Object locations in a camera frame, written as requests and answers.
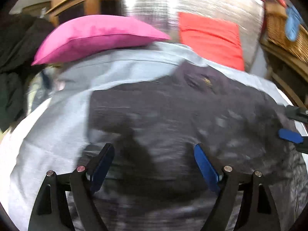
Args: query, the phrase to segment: red pillow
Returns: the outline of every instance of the red pillow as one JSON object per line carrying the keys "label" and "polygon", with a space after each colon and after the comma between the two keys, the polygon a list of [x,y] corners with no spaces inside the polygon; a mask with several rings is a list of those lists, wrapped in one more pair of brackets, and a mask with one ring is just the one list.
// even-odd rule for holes
{"label": "red pillow", "polygon": [[238,25],[220,19],[179,13],[180,39],[198,55],[244,71]]}

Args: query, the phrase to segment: bed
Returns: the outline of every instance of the bed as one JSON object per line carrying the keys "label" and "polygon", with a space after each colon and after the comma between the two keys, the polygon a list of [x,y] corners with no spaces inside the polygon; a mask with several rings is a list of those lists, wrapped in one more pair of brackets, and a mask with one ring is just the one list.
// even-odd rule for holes
{"label": "bed", "polygon": [[122,14],[144,21],[180,42],[178,12],[219,18],[239,25],[245,71],[249,71],[264,18],[261,0],[121,0]]}
{"label": "bed", "polygon": [[[15,143],[8,144],[11,148],[7,142],[0,146],[0,152],[4,154],[0,156],[1,164],[10,163],[7,170],[0,172],[5,182],[0,200],[21,231],[27,230],[32,206],[46,171],[69,173],[83,162],[81,154],[88,144],[87,110],[92,91],[155,80],[172,73],[184,60],[201,67],[209,65],[230,79],[264,91],[277,104],[291,104],[272,82],[205,60],[182,44],[155,42],[143,48],[108,50],[67,63],[58,77],[62,84],[60,90],[50,102],[44,102],[20,124],[25,123],[26,127],[17,135]],[[302,123],[295,122],[295,126],[303,136],[307,136]],[[303,158],[307,163],[308,156],[303,154]]]}

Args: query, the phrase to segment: wooden shelf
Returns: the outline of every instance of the wooden shelf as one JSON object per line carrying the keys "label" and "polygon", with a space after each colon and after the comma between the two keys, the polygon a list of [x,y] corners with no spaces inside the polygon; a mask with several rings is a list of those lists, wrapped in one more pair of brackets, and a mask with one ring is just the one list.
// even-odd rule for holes
{"label": "wooden shelf", "polygon": [[277,74],[272,73],[272,77],[282,87],[283,92],[287,95],[288,98],[291,98],[292,101],[297,104],[297,106],[306,108],[297,94]]}
{"label": "wooden shelf", "polygon": [[260,44],[262,45],[262,48],[264,50],[284,61],[289,67],[295,70],[306,82],[308,82],[308,64],[305,64],[300,59],[293,56],[291,53],[269,42],[265,38],[261,38]]}

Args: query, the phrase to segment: metal screw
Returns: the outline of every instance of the metal screw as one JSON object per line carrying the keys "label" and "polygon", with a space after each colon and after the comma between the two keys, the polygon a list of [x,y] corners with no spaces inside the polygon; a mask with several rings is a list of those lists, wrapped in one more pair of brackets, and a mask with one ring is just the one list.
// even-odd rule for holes
{"label": "metal screw", "polygon": [[46,175],[48,177],[51,177],[53,174],[54,174],[54,172],[52,170],[48,170],[47,173],[46,173]]}
{"label": "metal screw", "polygon": [[227,171],[227,172],[231,172],[232,171],[232,167],[224,166],[224,170]]}
{"label": "metal screw", "polygon": [[261,173],[260,171],[255,171],[254,173],[255,173],[255,175],[256,175],[257,177],[261,177],[261,176],[262,176],[262,173]]}
{"label": "metal screw", "polygon": [[86,167],[85,166],[79,166],[78,168],[77,168],[77,171],[78,172],[83,172],[83,171],[85,171],[86,170]]}

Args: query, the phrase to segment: fabric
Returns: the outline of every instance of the fabric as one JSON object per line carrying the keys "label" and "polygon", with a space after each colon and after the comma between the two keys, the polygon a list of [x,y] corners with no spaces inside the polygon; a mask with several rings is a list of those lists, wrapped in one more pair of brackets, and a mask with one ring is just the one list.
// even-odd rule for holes
{"label": "fabric", "polygon": [[[263,92],[187,62],[155,81],[94,91],[88,138],[99,147],[87,147],[82,157],[85,162],[105,143],[114,145],[114,161],[95,195],[108,229],[120,222],[122,230],[200,230],[216,200],[194,158],[194,146],[204,143],[222,164],[262,171],[288,230],[298,204],[308,201],[308,175],[294,144],[278,137],[281,128],[295,131],[284,110]],[[233,230],[237,214],[226,230]]]}
{"label": "fabric", "polygon": [[261,0],[121,0],[124,15],[133,16],[179,40],[178,12],[220,18],[239,25],[245,60],[250,70],[259,44],[264,8]]}
{"label": "fabric", "polygon": [[181,43],[200,56],[221,65],[244,71],[238,25],[220,19],[179,13]]}
{"label": "fabric", "polygon": [[296,41],[299,31],[299,26],[304,21],[293,5],[287,7],[285,12],[288,15],[288,18],[285,22],[285,36],[289,41]]}
{"label": "fabric", "polygon": [[35,64],[74,61],[106,49],[170,40],[163,32],[134,18],[90,15],[57,27],[42,43]]}
{"label": "fabric", "polygon": [[[84,149],[89,144],[87,124],[92,91],[125,83],[155,80],[173,73],[185,60],[198,66],[210,65],[230,79],[265,91],[278,104],[288,104],[272,82],[205,60],[181,44],[155,42],[142,48],[108,50],[67,63],[65,71],[58,77],[59,82],[64,83],[64,88],[53,95],[47,110],[24,139],[10,177],[8,214],[20,231],[28,228],[30,213],[46,172],[52,169],[57,174],[70,173],[76,166],[86,164],[88,157],[84,154]],[[300,133],[306,135],[303,125],[299,122],[295,124]],[[306,194],[302,194],[298,202],[303,202],[305,198]],[[185,212],[194,211],[193,207],[183,202],[177,208]],[[76,212],[71,214],[74,218],[77,216]],[[191,222],[196,225],[195,221],[187,219],[187,223]],[[121,230],[123,226],[123,222],[119,220],[116,230]]]}
{"label": "fabric", "polygon": [[27,91],[27,115],[52,96],[56,82],[54,81],[55,73],[55,67],[47,67],[32,79]]}
{"label": "fabric", "polygon": [[0,22],[0,129],[5,131],[24,113],[23,85],[39,69],[34,55],[53,30],[50,22],[30,15],[8,15]]}
{"label": "fabric", "polygon": [[10,174],[16,164],[16,157],[19,153],[20,145],[33,127],[34,123],[46,110],[50,101],[51,98],[38,106],[36,110],[23,119],[13,131],[8,132],[0,143],[0,164],[5,167],[5,172],[0,173],[0,202],[6,212],[8,212]]}

